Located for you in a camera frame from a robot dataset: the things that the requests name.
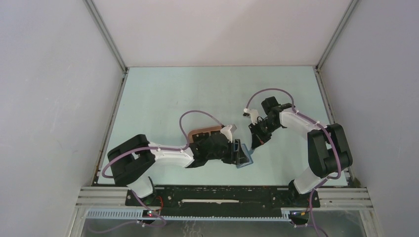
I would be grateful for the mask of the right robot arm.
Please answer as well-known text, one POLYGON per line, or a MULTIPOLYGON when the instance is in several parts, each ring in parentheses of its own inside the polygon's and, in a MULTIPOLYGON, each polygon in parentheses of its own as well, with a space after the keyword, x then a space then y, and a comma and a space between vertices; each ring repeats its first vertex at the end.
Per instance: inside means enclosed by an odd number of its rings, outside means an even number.
POLYGON ((279 104, 274 96, 261 103, 266 117, 257 110, 244 108, 243 115, 250 117, 251 149, 267 143, 279 128, 292 129, 307 141, 308 168, 289 183, 288 202, 301 206, 307 193, 328 179, 338 179, 342 171, 353 164, 353 158, 343 127, 325 125, 300 113, 293 104, 279 104))

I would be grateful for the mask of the pink oval tray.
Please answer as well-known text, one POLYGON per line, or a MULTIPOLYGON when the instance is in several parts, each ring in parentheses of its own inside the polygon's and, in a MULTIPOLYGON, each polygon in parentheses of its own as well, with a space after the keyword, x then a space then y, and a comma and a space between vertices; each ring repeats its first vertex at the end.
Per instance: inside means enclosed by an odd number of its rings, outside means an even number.
POLYGON ((192 142, 192 134, 195 134, 195 133, 200 133, 200 132, 216 131, 216 130, 219 130, 219 131, 220 131, 220 129, 221 129, 221 128, 222 128, 222 126, 221 126, 221 125, 216 125, 216 126, 210 126, 210 127, 204 127, 204 128, 193 129, 193 130, 191 130, 191 131, 188 133, 188 141, 189 141, 190 143, 193 143, 193 142, 192 142))

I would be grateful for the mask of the blue card holder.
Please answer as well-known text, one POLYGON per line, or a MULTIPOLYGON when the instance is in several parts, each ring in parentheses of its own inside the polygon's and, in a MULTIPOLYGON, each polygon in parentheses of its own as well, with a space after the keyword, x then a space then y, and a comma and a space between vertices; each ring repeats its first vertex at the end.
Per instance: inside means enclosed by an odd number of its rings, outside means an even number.
POLYGON ((249 150, 245 144, 235 144, 233 149, 233 163, 237 168, 253 164, 252 155, 253 151, 249 150))

